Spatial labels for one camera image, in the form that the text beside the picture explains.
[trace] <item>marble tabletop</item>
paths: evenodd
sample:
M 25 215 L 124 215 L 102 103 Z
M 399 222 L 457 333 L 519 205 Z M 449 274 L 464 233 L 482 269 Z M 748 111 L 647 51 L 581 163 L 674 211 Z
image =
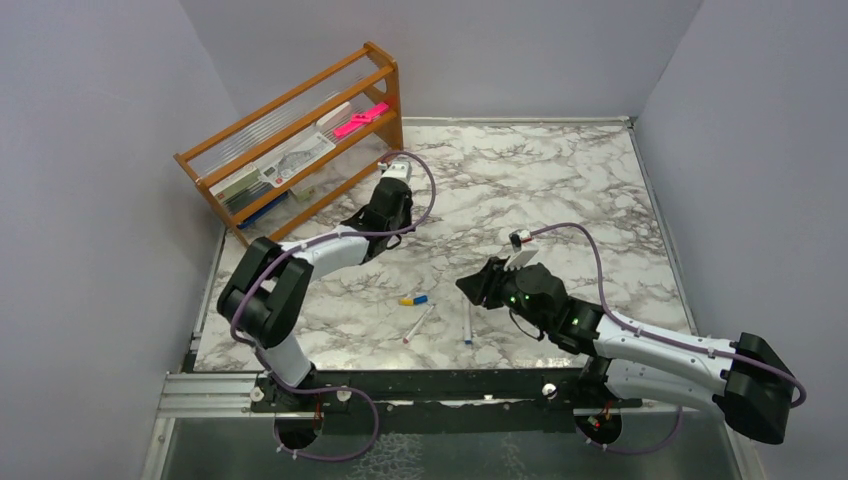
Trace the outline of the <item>marble tabletop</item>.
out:
M 506 256 L 509 232 L 564 221 L 585 225 L 598 242 L 614 309 L 649 324 L 689 330 L 625 127 L 416 126 L 405 127 L 404 135 L 408 150 L 427 161 L 436 177 L 435 208 L 399 248 L 310 285 L 295 333 L 318 368 L 583 365 L 585 358 L 519 332 L 505 309 L 471 308 L 454 285 L 457 278 L 479 271 L 488 257 Z M 414 168 L 416 218 L 429 200 L 429 186 L 421 169 Z M 376 173 L 369 176 L 286 240 L 326 232 L 351 216 L 367 203 L 377 178 Z M 247 234 L 270 233 L 279 226 L 275 216 L 282 214 L 271 211 Z M 554 231 L 536 241 L 541 250 L 536 260 L 563 280 L 569 294 L 598 301 L 594 258 L 579 232 Z M 261 368 L 247 347 L 230 339 L 229 324 L 215 312 L 215 301 L 243 253 L 227 233 L 195 370 Z M 398 304 L 412 292 L 426 292 L 436 308 L 404 345 L 403 335 L 426 308 Z M 463 342 L 468 315 L 472 345 Z

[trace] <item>table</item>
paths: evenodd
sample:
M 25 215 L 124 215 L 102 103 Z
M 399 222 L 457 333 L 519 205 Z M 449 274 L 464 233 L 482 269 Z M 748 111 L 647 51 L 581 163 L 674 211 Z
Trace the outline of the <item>table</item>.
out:
M 680 293 L 624 125 L 441 125 L 404 128 L 408 150 L 437 180 L 436 206 L 403 244 L 368 264 L 313 282 L 295 328 L 304 353 L 323 369 L 532 368 L 581 366 L 584 358 L 519 332 L 506 310 L 469 308 L 454 286 L 493 255 L 510 252 L 508 234 L 563 221 L 585 225 L 598 242 L 611 306 L 646 323 L 688 332 Z M 368 202 L 374 174 L 295 230 L 287 240 L 326 232 Z M 411 182 L 417 217 L 429 186 L 420 168 Z M 270 233 L 275 211 L 246 232 Z M 594 258 L 576 231 L 536 240 L 544 263 L 569 294 L 598 301 Z M 197 352 L 197 371 L 259 370 L 230 339 L 215 301 L 244 248 L 227 234 Z M 426 292 L 435 310 L 414 339 L 403 335 L 426 306 L 398 299 Z M 471 315 L 472 345 L 462 324 Z M 529 324 L 525 329 L 532 329 Z

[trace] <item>gray wall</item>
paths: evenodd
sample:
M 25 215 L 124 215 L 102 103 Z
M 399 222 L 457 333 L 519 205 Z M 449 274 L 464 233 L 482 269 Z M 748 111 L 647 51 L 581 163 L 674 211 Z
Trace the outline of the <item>gray wall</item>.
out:
M 698 326 L 756 332 L 810 399 L 775 479 L 841 478 L 848 2 L 705 0 L 637 123 Z
M 181 0 L 239 113 L 372 40 L 411 116 L 636 115 L 701 0 Z
M 171 155 L 235 110 L 176 0 L 0 12 L 0 478 L 138 478 L 219 231 Z

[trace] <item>purple cable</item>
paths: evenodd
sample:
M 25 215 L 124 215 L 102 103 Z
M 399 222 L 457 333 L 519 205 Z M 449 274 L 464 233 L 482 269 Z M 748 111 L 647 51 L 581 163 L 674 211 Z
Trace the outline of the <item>purple cable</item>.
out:
M 233 314 L 232 320 L 230 320 L 230 336 L 233 337 L 233 340 L 235 340 L 236 342 L 239 342 L 239 343 L 243 343 L 245 345 L 249 345 L 251 347 L 256 346 L 252 341 L 250 341 L 249 339 L 243 338 L 238 334 L 238 324 L 239 324 L 239 321 L 241 320 L 242 314 L 244 313 L 244 309 L 247 307 L 247 303 L 250 301 L 251 298 L 253 298 L 253 296 L 259 290 L 259 287 L 262 285 L 262 282 L 264 282 L 265 279 L 267 279 L 268 276 L 271 274 L 271 272 L 273 272 L 274 269 L 276 269 L 285 259 L 289 258 L 290 256 L 294 255 L 297 252 L 300 252 L 304 248 L 314 247 L 315 245 L 318 245 L 319 243 L 326 242 L 327 240 L 332 240 L 332 239 L 339 238 L 339 237 L 393 237 L 395 235 L 402 235 L 404 233 L 407 233 L 409 231 L 414 230 L 416 227 L 421 225 L 421 223 L 423 223 L 424 220 L 427 219 L 427 217 L 430 216 L 430 212 L 433 211 L 433 205 L 435 205 L 435 203 L 436 203 L 436 178 L 433 176 L 433 172 L 430 170 L 430 167 L 427 166 L 427 164 L 424 162 L 424 160 L 422 160 L 418 155 L 415 155 L 414 153 L 406 152 L 406 151 L 403 151 L 403 150 L 394 150 L 394 151 L 391 151 L 391 152 L 387 152 L 382 157 L 380 157 L 377 160 L 377 162 L 384 162 L 387 159 L 389 159 L 391 157 L 396 157 L 398 155 L 407 156 L 407 157 L 415 160 L 416 162 L 418 162 L 421 165 L 421 168 L 424 169 L 424 172 L 427 174 L 427 177 L 430 179 L 430 203 L 427 205 L 427 208 L 424 210 L 424 213 L 421 214 L 421 217 L 419 217 L 418 220 L 413 222 L 412 225 L 405 227 L 405 228 L 401 228 L 399 230 L 393 230 L 391 232 L 341 232 L 340 234 L 339 233 L 328 233 L 326 235 L 321 235 L 320 237 L 315 237 L 312 240 L 309 240 L 308 242 L 302 243 L 300 245 L 297 245 L 293 248 L 286 250 L 285 252 L 283 252 L 282 255 L 280 255 L 279 257 L 274 259 L 274 261 L 271 262 L 271 264 L 268 265 L 268 267 L 259 275 L 259 277 L 256 279 L 256 281 L 253 282 L 253 285 L 251 285 L 250 288 L 247 290 L 247 293 L 245 293 L 244 298 L 242 298 L 242 300 L 241 300 L 241 303 L 239 303 L 238 308 L 236 309 L 235 313 Z M 314 389 L 298 389 L 298 388 L 290 387 L 290 386 L 286 385 L 284 382 L 282 382 L 281 379 L 273 372 L 273 370 L 271 370 L 268 363 L 265 362 L 265 359 L 262 358 L 261 355 L 259 355 L 258 351 L 256 351 L 255 354 L 256 354 L 256 358 L 259 360 L 259 363 L 262 364 L 262 366 L 265 368 L 265 370 L 268 370 L 270 372 L 271 378 L 275 382 L 277 382 L 277 384 L 279 384 L 285 390 L 287 390 L 291 393 L 299 394 L 299 395 L 314 395 L 314 394 L 319 394 L 319 393 L 332 393 L 332 392 L 339 392 L 339 391 L 346 391 L 346 392 L 355 393 L 355 394 L 359 395 L 360 397 L 362 397 L 366 402 L 368 402 L 368 406 L 371 407 L 371 412 L 374 414 L 374 430 L 371 433 L 371 438 L 369 439 L 368 443 L 366 443 L 365 446 L 362 449 L 360 449 L 359 451 L 357 451 L 355 453 L 348 454 L 348 455 L 339 455 L 339 456 L 335 456 L 335 457 L 313 455 L 313 454 L 310 454 L 310 453 L 300 453 L 300 452 L 296 453 L 295 451 L 290 450 L 288 447 L 283 445 L 282 442 L 279 441 L 279 436 L 276 433 L 276 429 L 274 429 L 274 432 L 275 432 L 274 436 L 278 439 L 279 446 L 282 450 L 285 450 L 286 452 L 289 452 L 289 453 L 291 453 L 295 456 L 301 456 L 303 458 L 308 458 L 310 460 L 319 460 L 319 461 L 324 461 L 324 462 L 344 462 L 344 461 L 356 458 L 356 457 L 362 455 L 363 453 L 367 452 L 377 442 L 377 436 L 380 433 L 380 415 L 379 415 L 379 412 L 377 411 L 377 405 L 374 403 L 374 400 L 372 400 L 371 397 L 368 396 L 367 393 L 363 392 L 362 390 L 352 388 L 352 387 L 324 387 L 324 388 L 314 388 Z
M 547 227 L 542 227 L 538 230 L 530 232 L 530 235 L 536 236 L 536 235 L 539 235 L 539 234 L 542 234 L 542 233 L 545 233 L 545 232 L 549 232 L 551 230 L 554 230 L 554 229 L 557 229 L 557 228 L 562 228 L 562 227 L 571 227 L 571 228 L 576 228 L 577 230 L 580 230 L 580 232 L 582 232 L 583 235 L 586 237 L 586 240 L 589 241 L 589 245 L 592 247 L 592 252 L 595 254 L 595 264 L 598 267 L 598 296 L 601 299 L 601 306 L 604 308 L 604 312 L 619 327 L 626 329 L 626 330 L 629 330 L 631 332 L 637 331 L 638 329 L 636 327 L 628 324 L 627 322 L 625 322 L 625 321 L 621 320 L 620 318 L 618 318 L 617 316 L 615 316 L 615 314 L 612 313 L 612 309 L 607 304 L 607 298 L 606 298 L 606 295 L 604 294 L 604 273 L 603 273 L 603 269 L 601 268 L 601 254 L 598 251 L 598 246 L 595 244 L 595 239 L 592 238 L 592 235 L 589 234 L 589 231 L 586 230 L 586 227 L 584 227 L 583 225 L 580 225 L 579 223 L 564 222 L 564 223 L 557 223 L 557 224 L 554 224 L 554 225 L 549 225 Z M 666 345 L 671 345 L 672 347 L 681 348 L 683 350 L 688 350 L 690 352 L 710 355 L 710 350 L 707 349 L 707 348 L 689 345 L 689 344 L 674 340 L 672 338 L 663 337 L 662 335 L 657 335 L 656 333 L 646 332 L 645 330 L 642 330 L 641 335 L 644 336 L 644 337 L 650 338 L 652 340 L 656 340 L 660 343 L 665 343 Z M 714 350 L 712 352 L 712 354 L 717 356 L 717 357 L 729 358 L 729 359 L 734 360 L 734 361 L 747 363 L 748 365 L 751 365 L 751 366 L 757 367 L 759 369 L 765 370 L 766 372 L 769 372 L 772 375 L 776 375 L 776 376 L 790 382 L 792 385 L 795 386 L 795 388 L 798 389 L 798 399 L 789 404 L 791 408 L 800 407 L 807 400 L 807 389 L 805 389 L 804 386 L 801 385 L 801 382 L 799 382 L 795 377 L 784 372 L 783 370 L 772 367 L 771 365 L 767 365 L 767 364 L 760 362 L 758 360 L 754 360 L 753 358 L 748 358 L 744 355 L 739 355 L 737 353 L 730 353 L 730 352 L 723 352 L 723 351 L 720 351 L 720 350 Z
M 674 439 L 677 438 L 677 435 L 680 434 L 681 430 L 683 430 L 683 407 L 679 407 L 677 409 L 677 420 L 674 422 L 674 428 L 671 430 L 671 432 L 669 432 L 665 439 L 662 442 L 657 443 L 656 445 L 651 445 L 650 447 L 646 448 L 629 449 L 604 445 L 594 440 L 589 440 L 589 437 L 587 437 L 582 430 L 580 430 L 579 428 L 577 429 L 577 431 L 580 432 L 580 435 L 583 435 L 584 438 L 589 440 L 589 445 L 603 449 L 603 451 L 607 453 L 615 453 L 616 455 L 648 455 L 650 453 L 659 452 L 663 448 L 671 445 Z

